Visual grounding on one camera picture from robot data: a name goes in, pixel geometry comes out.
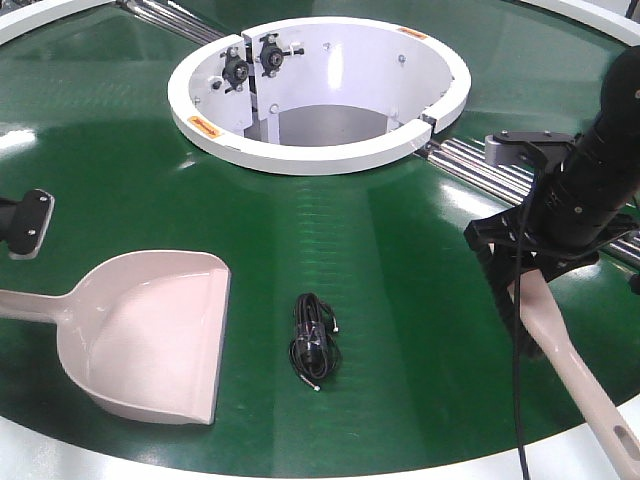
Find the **circular opening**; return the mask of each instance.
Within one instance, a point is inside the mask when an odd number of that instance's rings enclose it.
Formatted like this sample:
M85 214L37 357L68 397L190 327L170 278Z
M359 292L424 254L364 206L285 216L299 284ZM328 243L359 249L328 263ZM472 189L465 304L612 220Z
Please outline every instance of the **circular opening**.
M469 71L441 42L371 20L248 29L189 55L169 81L178 127L245 167L294 175L383 165L453 122Z

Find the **orange label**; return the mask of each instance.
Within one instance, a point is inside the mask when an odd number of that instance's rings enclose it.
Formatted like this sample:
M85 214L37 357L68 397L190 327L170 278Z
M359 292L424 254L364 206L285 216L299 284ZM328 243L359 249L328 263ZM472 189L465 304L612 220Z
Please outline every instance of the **orange label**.
M411 35L412 37L416 37L419 38L420 40L424 40L425 38L427 38L429 35L426 35L422 32L419 32L417 30L414 30L412 28L407 28L407 27L400 27L398 30L400 30L401 32L406 33L407 35Z
M216 127L214 127L212 124L207 122L202 117L198 117L194 115L193 117L189 117L189 122L191 122L191 124L194 127L196 127L198 130L200 130L202 133L204 133L208 137L216 138L222 135L222 132L220 130L218 130Z

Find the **green conveyor belt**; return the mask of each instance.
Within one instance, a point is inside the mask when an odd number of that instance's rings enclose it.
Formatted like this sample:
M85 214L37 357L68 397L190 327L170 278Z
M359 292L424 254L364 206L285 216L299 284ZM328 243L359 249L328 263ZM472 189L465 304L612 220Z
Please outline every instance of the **green conveyor belt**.
M313 15L424 31L467 62L467 110L441 138L503 128L575 132L598 109L622 45L497 0L183 1L229 33ZM294 178L245 170L174 126L166 83L196 46L115 6L0 47L0 194L56 196L30 262L0 258L0 286L61 294L138 249L203 250L233 272L213 426L114 417L62 371L55 328L0 323L0 415L87 449L180 469L260 476L359 475L514 446L510 341L462 230L504 208L417 156L376 170ZM616 402L640 391L640 298L606 258L553 283L578 349ZM340 321L342 368L316 394L287 358L298 294ZM523 363L533 441L581 422L554 371Z

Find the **dustpan handle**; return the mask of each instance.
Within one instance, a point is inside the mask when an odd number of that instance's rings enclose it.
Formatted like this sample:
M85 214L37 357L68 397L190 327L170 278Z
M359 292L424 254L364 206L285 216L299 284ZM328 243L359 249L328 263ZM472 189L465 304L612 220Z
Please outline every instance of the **dustpan handle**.
M640 479L640 443L571 343L539 270L522 275L522 322L555 368L622 480Z
M0 317L56 323L64 312L63 297L0 290Z

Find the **white rim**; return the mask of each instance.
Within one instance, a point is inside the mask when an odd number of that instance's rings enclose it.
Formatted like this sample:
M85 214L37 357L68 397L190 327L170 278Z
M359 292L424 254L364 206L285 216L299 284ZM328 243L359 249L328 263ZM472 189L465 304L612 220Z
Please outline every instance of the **white rim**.
M449 47L420 32L373 20L317 17L284 20L253 27L243 32L243 36L255 44L258 43L257 39L268 32L281 32L286 29L299 31L315 25L326 26L329 31L335 31L337 28L347 30L347 28L360 26L368 28L373 33L393 32L402 36L405 41L409 39L428 47L444 61L448 67L447 73L452 77L442 98L424 108L419 115L421 118L429 117L431 123L415 118L390 133L370 140L326 147L296 147L265 143L231 132L211 119L205 118L194 105L189 91L192 76L203 62L211 58L219 58L221 52L225 52L231 46L244 50L244 40L237 35L230 35L196 50L173 72L168 84L168 98L178 128L198 147L236 165L287 175L330 175L366 170L403 158L427 143L431 138L432 130L437 133L446 128L462 112L471 87L471 75L467 66ZM260 76L256 74L256 82L259 81ZM246 99L241 107L250 110L251 100L248 89L242 95ZM199 125L194 125L194 118L198 119Z

